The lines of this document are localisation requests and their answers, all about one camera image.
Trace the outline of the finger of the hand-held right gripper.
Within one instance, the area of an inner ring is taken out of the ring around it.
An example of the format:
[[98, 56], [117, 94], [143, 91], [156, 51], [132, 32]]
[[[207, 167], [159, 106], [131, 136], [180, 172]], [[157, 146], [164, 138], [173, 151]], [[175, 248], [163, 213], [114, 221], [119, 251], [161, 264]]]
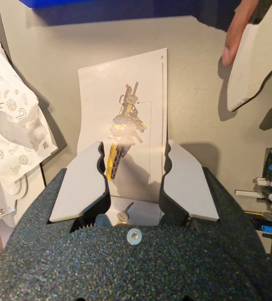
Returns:
[[272, 73], [272, 5], [262, 21], [248, 22], [232, 65], [227, 109], [234, 112], [254, 99]]

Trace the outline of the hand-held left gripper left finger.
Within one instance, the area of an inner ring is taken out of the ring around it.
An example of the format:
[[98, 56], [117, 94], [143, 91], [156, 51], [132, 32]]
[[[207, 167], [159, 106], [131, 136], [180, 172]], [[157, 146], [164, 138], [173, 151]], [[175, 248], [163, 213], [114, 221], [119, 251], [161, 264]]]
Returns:
[[111, 206], [104, 175], [104, 144], [97, 141], [67, 166], [49, 221], [60, 222], [86, 215], [105, 214]]

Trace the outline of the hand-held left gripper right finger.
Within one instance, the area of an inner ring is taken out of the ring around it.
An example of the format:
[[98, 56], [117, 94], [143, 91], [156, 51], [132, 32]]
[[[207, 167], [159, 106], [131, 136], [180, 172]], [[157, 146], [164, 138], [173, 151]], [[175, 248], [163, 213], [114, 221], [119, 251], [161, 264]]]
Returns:
[[173, 140], [168, 140], [165, 147], [159, 207], [176, 226], [187, 226], [193, 218], [219, 220], [202, 165]]

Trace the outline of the lego instruction booklet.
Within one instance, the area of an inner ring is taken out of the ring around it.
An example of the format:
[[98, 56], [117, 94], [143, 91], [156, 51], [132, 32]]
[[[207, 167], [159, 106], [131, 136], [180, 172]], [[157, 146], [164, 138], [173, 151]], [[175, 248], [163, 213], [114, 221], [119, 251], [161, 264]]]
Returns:
[[167, 139], [168, 49], [78, 70], [81, 130], [77, 154], [104, 146], [113, 225], [155, 225]]

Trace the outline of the person's right hand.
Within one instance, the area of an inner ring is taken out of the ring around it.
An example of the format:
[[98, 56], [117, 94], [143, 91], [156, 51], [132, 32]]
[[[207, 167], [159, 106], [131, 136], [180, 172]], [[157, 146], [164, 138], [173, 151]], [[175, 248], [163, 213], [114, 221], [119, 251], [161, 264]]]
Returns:
[[243, 36], [243, 32], [258, 5], [258, 0], [242, 0], [235, 10], [235, 15], [228, 28], [222, 63], [231, 66], [236, 58], [237, 51]]

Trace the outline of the white folding stand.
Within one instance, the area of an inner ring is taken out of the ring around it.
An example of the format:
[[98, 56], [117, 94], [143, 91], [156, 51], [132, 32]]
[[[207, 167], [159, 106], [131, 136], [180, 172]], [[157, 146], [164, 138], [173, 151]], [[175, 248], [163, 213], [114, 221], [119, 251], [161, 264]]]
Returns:
[[41, 166], [35, 167], [11, 186], [4, 190], [0, 182], [0, 237], [3, 248], [19, 220], [45, 188]]

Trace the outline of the torn white printed paper bag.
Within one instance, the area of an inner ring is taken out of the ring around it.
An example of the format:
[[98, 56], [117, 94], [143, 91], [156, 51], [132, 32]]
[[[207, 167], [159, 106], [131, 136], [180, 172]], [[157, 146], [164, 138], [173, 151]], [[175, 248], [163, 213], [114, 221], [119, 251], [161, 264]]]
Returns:
[[0, 43], [0, 182], [14, 183], [57, 151], [35, 93], [13, 69]]

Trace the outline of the blue plastic bin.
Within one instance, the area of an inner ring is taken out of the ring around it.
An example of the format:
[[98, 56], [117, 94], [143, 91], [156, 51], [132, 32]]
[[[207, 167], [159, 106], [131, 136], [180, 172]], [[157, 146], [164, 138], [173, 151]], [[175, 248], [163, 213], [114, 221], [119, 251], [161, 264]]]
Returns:
[[48, 26], [192, 16], [227, 31], [238, 0], [20, 0]]

